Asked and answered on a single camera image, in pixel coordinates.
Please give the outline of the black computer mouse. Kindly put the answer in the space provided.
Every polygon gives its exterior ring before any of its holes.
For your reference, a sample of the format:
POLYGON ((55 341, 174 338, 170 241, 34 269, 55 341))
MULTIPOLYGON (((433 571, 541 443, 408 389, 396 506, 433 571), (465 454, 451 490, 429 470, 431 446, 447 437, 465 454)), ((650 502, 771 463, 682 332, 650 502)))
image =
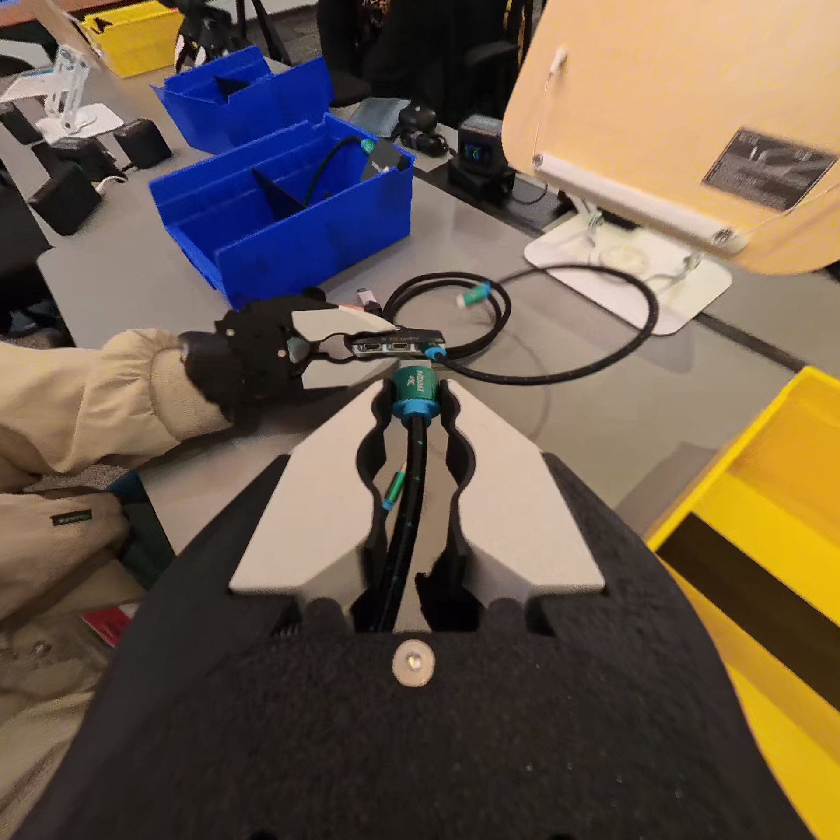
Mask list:
POLYGON ((410 101, 399 111, 395 136, 403 147, 425 156, 442 158, 450 153, 445 136, 438 132, 435 111, 420 101, 410 101))

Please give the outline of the clear acrylic stand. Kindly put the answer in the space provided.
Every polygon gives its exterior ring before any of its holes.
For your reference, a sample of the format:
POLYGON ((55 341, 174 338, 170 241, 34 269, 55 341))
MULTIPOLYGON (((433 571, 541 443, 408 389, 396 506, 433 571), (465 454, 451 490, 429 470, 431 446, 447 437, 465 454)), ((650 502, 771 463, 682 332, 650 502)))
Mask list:
POLYGON ((44 95, 45 116, 36 128, 50 144, 63 139, 90 139, 123 126, 123 120, 101 102, 83 104, 91 72, 86 55, 60 45, 44 95))

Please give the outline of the yellow storage bin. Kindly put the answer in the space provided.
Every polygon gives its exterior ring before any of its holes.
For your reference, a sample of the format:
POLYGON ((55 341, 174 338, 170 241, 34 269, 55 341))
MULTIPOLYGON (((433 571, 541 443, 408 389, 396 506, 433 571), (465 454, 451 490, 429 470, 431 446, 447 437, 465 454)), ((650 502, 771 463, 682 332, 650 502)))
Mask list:
POLYGON ((182 22, 175 7, 141 2, 89 14, 80 29, 114 75, 132 78, 174 66, 182 22))
MULTIPOLYGON (((810 366, 795 375, 649 530, 647 546, 656 553, 690 513, 839 627, 838 380, 810 366)), ((839 709, 664 564, 783 792, 815 838, 839 838, 839 709)))

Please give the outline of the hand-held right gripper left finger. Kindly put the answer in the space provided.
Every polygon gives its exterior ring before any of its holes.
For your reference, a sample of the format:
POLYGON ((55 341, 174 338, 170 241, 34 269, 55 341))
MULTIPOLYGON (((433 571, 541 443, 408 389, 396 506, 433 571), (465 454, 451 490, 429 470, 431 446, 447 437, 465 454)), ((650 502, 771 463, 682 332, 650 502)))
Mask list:
POLYGON ((375 478, 393 386, 378 380, 294 448, 228 587, 239 595, 319 599, 343 611, 382 575, 385 510, 375 478))

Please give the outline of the black power adapter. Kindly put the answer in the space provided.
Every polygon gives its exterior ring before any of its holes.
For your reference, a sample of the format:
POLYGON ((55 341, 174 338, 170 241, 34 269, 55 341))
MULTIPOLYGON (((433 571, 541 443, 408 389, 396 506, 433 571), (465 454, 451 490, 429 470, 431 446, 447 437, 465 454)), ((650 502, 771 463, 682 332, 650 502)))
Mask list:
POLYGON ((91 183, 99 184, 112 178, 124 181, 126 178, 115 158, 95 137, 66 136, 49 146, 58 161, 77 165, 91 183))
POLYGON ((78 164, 59 163, 48 181, 28 200, 28 207, 62 237, 84 226, 102 203, 96 187, 78 164))
POLYGON ((132 168, 149 170, 172 158, 172 150, 157 125, 150 119, 140 118, 126 122, 112 131, 132 168))
POLYGON ((41 132, 26 119, 13 101, 1 102, 1 124, 23 146, 32 146, 44 142, 41 132))

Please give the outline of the person's left forearm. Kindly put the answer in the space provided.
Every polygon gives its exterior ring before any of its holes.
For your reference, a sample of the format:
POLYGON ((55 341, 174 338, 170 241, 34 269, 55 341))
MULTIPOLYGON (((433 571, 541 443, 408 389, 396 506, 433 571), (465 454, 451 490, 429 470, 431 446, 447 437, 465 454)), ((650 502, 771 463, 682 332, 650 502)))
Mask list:
POLYGON ((88 467, 135 467, 231 427, 187 376, 173 332, 121 332, 100 350, 2 343, 1 491, 88 467))

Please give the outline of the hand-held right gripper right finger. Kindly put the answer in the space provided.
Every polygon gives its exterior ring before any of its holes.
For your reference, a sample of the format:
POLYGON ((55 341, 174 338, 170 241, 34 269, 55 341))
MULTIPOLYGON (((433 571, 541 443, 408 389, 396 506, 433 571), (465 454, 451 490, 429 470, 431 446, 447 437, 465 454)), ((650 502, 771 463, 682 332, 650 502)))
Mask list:
POLYGON ((447 541, 455 590, 483 607, 602 593, 604 575, 539 447, 452 380, 440 405, 456 484, 447 541))

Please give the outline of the person's beige jacket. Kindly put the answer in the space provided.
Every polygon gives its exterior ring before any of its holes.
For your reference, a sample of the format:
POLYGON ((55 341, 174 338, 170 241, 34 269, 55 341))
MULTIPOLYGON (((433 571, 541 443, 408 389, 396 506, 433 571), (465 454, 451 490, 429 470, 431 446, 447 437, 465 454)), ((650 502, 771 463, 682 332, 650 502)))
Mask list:
POLYGON ((2 495, 1 836, 64 759, 108 663, 84 615, 141 600, 175 558, 131 474, 2 495))

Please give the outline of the grey cloth pouch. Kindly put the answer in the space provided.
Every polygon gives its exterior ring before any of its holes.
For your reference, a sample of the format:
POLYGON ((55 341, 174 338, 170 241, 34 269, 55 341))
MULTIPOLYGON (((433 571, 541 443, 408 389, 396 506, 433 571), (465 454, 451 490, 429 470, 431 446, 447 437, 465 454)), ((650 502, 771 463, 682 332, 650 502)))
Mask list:
POLYGON ((366 98, 346 121, 377 138, 389 139, 398 133, 400 114, 409 104, 403 98, 366 98))

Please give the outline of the black bin divider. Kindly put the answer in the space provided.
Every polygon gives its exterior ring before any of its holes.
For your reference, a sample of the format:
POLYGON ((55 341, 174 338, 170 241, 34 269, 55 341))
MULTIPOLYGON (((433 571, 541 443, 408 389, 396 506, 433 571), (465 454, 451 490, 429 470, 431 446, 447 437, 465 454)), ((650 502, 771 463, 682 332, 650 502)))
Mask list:
POLYGON ((839 709, 839 628, 690 513, 656 550, 797 678, 839 709))
POLYGON ((302 201, 291 195, 282 186, 274 183, 259 169, 252 167, 250 173, 266 200, 274 223, 281 222, 306 209, 306 205, 302 201))

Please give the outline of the black hub adapter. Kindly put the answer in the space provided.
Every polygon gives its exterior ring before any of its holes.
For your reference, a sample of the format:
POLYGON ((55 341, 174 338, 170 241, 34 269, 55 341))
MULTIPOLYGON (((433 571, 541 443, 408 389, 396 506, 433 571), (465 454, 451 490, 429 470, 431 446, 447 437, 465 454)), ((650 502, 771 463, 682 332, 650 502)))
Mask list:
POLYGON ((446 354, 445 337, 437 330, 395 328, 361 332, 346 338, 345 345, 359 360, 428 360, 446 354))

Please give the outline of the blue storage bin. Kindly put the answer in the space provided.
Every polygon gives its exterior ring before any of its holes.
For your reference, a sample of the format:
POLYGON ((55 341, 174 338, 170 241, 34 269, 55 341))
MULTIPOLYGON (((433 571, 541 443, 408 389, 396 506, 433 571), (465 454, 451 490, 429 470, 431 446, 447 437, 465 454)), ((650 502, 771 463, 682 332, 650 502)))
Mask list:
POLYGON ((231 308, 315 287, 408 236, 413 166, 360 183, 362 140, 331 114, 301 122, 153 179, 164 229, 231 308), (306 205, 272 221, 250 173, 259 169, 306 205))
POLYGON ((323 58, 275 73, 256 46, 174 74, 153 91, 184 140, 210 154, 320 123, 333 100, 323 58))

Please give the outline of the wooden board white stand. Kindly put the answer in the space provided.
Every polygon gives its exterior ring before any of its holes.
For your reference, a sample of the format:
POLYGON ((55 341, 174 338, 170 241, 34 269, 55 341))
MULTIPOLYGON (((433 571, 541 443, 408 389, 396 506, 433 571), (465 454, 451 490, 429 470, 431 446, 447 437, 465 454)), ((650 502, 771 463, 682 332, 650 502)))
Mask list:
POLYGON ((838 261, 839 7, 820 1, 546 2, 502 120, 519 173, 569 222, 532 266, 653 335, 732 283, 838 261))

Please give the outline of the black charger with display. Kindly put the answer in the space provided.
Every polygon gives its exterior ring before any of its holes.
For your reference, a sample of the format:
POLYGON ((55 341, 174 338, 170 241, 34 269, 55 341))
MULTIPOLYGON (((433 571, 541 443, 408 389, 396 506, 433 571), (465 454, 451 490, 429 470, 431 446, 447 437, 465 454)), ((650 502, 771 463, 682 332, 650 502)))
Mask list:
POLYGON ((450 185, 489 203, 511 197, 517 173, 503 151, 501 129, 500 119, 478 113, 458 126, 457 148, 447 163, 450 185))

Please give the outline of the black office chair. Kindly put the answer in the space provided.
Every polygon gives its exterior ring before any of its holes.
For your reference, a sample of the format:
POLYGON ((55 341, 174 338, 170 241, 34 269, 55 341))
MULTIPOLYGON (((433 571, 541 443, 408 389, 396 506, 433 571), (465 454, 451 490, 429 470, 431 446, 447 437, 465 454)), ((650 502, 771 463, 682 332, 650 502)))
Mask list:
POLYGON ((534 2, 318 1, 333 105, 420 102, 451 127, 502 118, 532 35, 534 2))

